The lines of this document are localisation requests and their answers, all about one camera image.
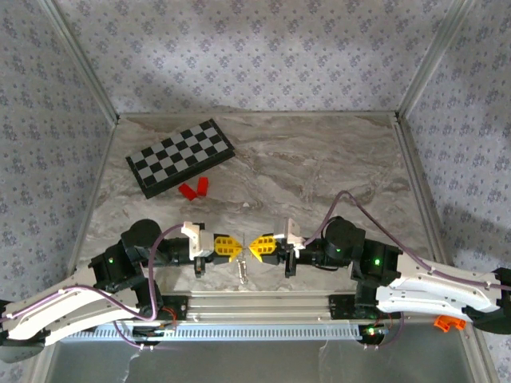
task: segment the gray marble table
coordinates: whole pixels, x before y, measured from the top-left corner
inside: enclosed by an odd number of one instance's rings
[[[208,118],[227,135],[236,157],[207,170],[208,196],[186,200],[177,188],[146,199],[125,161],[173,132]],[[195,177],[189,184],[195,186]],[[247,243],[272,232],[275,218],[292,217],[310,235],[320,224],[335,194],[349,190],[365,208],[409,247],[429,258],[418,206],[410,190],[394,130],[386,116],[145,116],[121,118],[105,165],[93,216],[78,265],[119,240],[138,219],[156,220],[162,228],[184,220],[205,222],[215,233]],[[389,240],[347,199],[335,213]],[[285,279],[283,267],[248,258],[248,280],[240,284],[236,263],[208,265],[196,279],[192,267],[158,269],[163,292],[172,290],[352,290],[347,270],[326,272],[299,267]]]

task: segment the orange part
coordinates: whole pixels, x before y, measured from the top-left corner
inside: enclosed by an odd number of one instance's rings
[[[458,318],[449,317],[447,315],[440,315],[435,321],[434,326],[442,329],[444,333],[450,330],[451,326],[456,327],[458,330],[464,330],[466,321]]]

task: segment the patterned wallpaper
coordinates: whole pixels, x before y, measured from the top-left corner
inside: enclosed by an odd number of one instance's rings
[[[118,113],[395,110],[451,0],[57,0]]]
[[[409,122],[461,267],[511,267],[511,3],[480,1],[442,58]],[[511,381],[511,337],[486,336]]]
[[[53,285],[84,217],[109,126],[35,0],[0,5],[0,299]],[[22,364],[0,365],[16,382]]]

